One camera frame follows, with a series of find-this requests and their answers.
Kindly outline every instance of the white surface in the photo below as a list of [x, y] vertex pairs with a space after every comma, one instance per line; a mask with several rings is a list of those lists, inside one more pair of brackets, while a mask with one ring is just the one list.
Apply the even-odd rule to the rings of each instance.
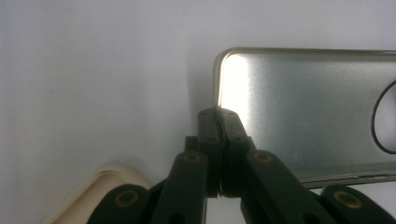
[[[41, 222], [106, 163], [152, 184], [165, 178], [184, 136], [196, 134], [195, 115], [212, 104], [222, 50], [396, 49], [395, 9], [394, 1], [1, 1], [0, 223]], [[396, 185], [386, 186], [372, 192], [396, 202]], [[225, 202], [209, 205], [227, 213], [209, 212], [207, 223], [241, 223]], [[395, 216], [395, 203], [388, 210]]]

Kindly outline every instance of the metal tin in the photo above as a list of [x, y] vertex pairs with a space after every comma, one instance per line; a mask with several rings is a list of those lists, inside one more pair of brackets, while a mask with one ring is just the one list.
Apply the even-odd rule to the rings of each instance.
[[375, 137], [375, 112], [395, 80], [396, 51], [236, 48], [216, 59], [214, 102], [309, 188], [383, 182], [396, 154]]

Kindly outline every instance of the circular hole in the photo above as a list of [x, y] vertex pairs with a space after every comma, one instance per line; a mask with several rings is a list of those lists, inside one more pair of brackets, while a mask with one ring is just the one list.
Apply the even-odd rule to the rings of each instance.
[[128, 207], [133, 205], [139, 199], [139, 194], [134, 190], [126, 190], [117, 195], [114, 203], [118, 207]]
[[396, 81], [378, 98], [372, 121], [373, 136], [378, 146], [388, 153], [396, 153]]
[[185, 221], [185, 218], [183, 214], [181, 213], [174, 213], [169, 217], [169, 224], [183, 224]]
[[310, 213], [305, 213], [303, 214], [303, 222], [306, 224], [319, 224], [320, 220], [315, 215], [312, 215]]
[[201, 157], [197, 154], [187, 154], [183, 157], [183, 160], [189, 163], [196, 163], [201, 160]]
[[272, 157], [270, 155], [267, 155], [262, 152], [254, 154], [254, 159], [256, 159], [257, 161], [260, 161], [260, 162], [264, 162], [264, 163], [272, 161]]
[[337, 202], [349, 207], [349, 208], [360, 208], [361, 200], [355, 195], [348, 193], [343, 190], [338, 190], [334, 193], [334, 198]]

